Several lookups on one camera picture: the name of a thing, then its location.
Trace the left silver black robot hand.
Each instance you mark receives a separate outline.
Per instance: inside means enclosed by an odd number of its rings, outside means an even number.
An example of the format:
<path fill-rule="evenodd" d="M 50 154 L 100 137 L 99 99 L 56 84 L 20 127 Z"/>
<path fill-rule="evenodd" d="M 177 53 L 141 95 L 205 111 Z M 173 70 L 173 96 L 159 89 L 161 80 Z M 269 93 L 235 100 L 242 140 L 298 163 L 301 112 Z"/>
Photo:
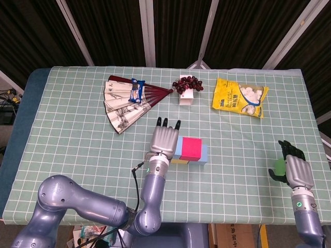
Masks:
<path fill-rule="evenodd" d="M 162 121 L 162 118 L 158 117 L 151 139 L 150 151 L 163 154 L 168 160 L 171 160 L 176 151 L 180 125 L 181 120 L 178 120 L 174 128 L 168 127 L 168 119 L 165 118 Z"/>

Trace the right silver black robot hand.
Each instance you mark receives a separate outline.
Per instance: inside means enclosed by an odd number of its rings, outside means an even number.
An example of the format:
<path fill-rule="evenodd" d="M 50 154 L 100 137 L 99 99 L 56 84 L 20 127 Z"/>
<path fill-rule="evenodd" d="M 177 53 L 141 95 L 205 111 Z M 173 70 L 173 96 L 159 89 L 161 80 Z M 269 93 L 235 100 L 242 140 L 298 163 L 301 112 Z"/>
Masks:
<path fill-rule="evenodd" d="M 312 169 L 306 161 L 303 151 L 293 146 L 286 140 L 279 140 L 283 158 L 277 161 L 276 168 L 281 168 L 283 173 L 276 174 L 276 169 L 269 169 L 269 176 L 274 181 L 287 184 L 290 188 L 305 187 L 310 190 L 314 186 Z"/>

